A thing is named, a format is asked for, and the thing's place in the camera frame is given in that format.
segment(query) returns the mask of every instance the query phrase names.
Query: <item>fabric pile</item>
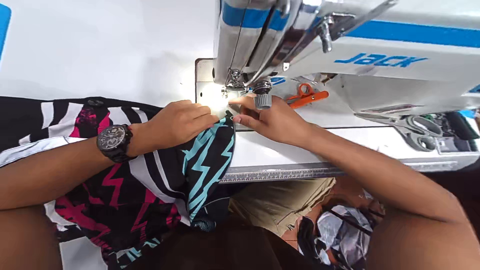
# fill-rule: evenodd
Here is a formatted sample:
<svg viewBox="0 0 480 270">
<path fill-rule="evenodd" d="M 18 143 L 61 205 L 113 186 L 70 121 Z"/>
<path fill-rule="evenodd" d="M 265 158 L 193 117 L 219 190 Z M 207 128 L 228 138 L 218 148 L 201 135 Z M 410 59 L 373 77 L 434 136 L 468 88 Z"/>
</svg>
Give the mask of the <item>fabric pile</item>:
<svg viewBox="0 0 480 270">
<path fill-rule="evenodd" d="M 113 124 L 144 123 L 161 108 L 107 98 L 41 101 L 0 98 L 0 167 L 29 155 L 97 136 Z M 109 269 L 123 269 L 155 247 L 179 222 L 212 230 L 209 212 L 228 212 L 228 197 L 211 195 L 230 166 L 232 116 L 193 140 L 103 170 L 46 204 L 60 242 L 87 236 Z"/>
<path fill-rule="evenodd" d="M 313 221 L 303 217 L 297 236 L 299 251 L 319 269 L 363 270 L 375 227 L 372 221 L 356 208 L 336 205 L 318 218 L 318 234 L 314 234 Z"/>
</svg>

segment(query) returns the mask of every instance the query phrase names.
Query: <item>gray fabric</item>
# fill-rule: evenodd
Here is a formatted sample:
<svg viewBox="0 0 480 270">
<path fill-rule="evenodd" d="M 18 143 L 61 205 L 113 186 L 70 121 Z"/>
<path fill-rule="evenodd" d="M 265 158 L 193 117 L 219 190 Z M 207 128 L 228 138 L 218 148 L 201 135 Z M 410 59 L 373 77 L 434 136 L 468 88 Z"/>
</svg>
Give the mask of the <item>gray fabric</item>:
<svg viewBox="0 0 480 270">
<path fill-rule="evenodd" d="M 337 205 L 332 208 L 332 211 L 342 217 L 353 217 L 357 221 L 357 225 L 370 232 L 372 231 L 367 219 L 356 208 Z M 360 259 L 366 258 L 370 236 L 330 212 L 325 212 L 318 218 L 317 226 L 320 237 L 316 241 L 322 241 L 326 245 L 325 250 L 317 251 L 324 264 L 330 265 L 331 263 L 326 253 L 326 250 L 330 248 L 342 253 L 349 266 Z"/>
<path fill-rule="evenodd" d="M 26 158 L 30 155 L 57 148 L 63 145 L 71 144 L 74 142 L 83 141 L 83 138 L 71 138 L 71 137 L 53 137 L 48 139 L 39 140 L 33 143 L 28 143 L 18 147 L 7 149 L 0 153 L 0 167 L 15 162 L 17 160 Z"/>
</svg>

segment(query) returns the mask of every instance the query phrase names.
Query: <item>watch face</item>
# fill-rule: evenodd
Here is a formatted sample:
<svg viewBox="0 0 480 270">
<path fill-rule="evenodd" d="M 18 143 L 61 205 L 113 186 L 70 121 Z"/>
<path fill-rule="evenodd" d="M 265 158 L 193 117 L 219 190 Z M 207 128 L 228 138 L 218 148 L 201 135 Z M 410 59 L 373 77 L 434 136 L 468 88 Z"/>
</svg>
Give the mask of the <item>watch face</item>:
<svg viewBox="0 0 480 270">
<path fill-rule="evenodd" d="M 97 144 L 101 150 L 112 150 L 122 143 L 125 130 L 121 125 L 113 125 L 104 129 L 99 135 Z"/>
</svg>

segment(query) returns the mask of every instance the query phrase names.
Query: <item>hand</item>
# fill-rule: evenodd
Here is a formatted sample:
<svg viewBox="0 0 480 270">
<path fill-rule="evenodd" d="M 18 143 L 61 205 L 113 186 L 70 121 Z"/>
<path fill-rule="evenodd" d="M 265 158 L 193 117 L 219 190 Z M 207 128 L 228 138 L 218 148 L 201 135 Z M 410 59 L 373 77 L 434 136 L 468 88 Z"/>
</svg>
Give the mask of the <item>hand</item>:
<svg viewBox="0 0 480 270">
<path fill-rule="evenodd" d="M 213 127 L 218 117 L 210 108 L 181 100 L 168 104 L 150 121 L 132 124 L 133 137 L 128 156 L 134 157 L 190 141 L 200 132 Z"/>
<path fill-rule="evenodd" d="M 229 103 L 241 105 L 240 114 L 233 118 L 233 122 L 279 143 L 305 148 L 314 130 L 318 129 L 276 96 L 272 96 L 272 107 L 267 110 L 256 110 L 252 97 L 236 98 Z"/>
</svg>

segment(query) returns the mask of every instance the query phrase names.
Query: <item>patterned fabric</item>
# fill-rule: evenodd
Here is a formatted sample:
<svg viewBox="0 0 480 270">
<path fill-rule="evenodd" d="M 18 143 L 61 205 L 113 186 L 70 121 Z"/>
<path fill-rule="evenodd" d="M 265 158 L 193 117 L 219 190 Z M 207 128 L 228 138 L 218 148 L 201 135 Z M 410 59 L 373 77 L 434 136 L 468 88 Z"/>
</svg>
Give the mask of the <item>patterned fabric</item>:
<svg viewBox="0 0 480 270">
<path fill-rule="evenodd" d="M 0 120 L 13 127 L 2 135 L 6 139 L 0 150 L 57 136 L 91 138 L 112 124 L 144 123 L 161 110 L 105 98 L 48 102 L 0 98 L 1 106 L 10 108 L 24 125 L 15 132 L 12 119 Z M 196 226 L 211 230 L 215 223 L 202 209 L 230 165 L 234 141 L 228 115 L 190 142 L 103 170 L 56 199 L 55 211 L 101 247 L 105 261 L 117 254 L 115 263 L 120 263 L 118 254 L 132 258 L 125 250 L 149 243 L 178 222 L 201 223 Z"/>
</svg>

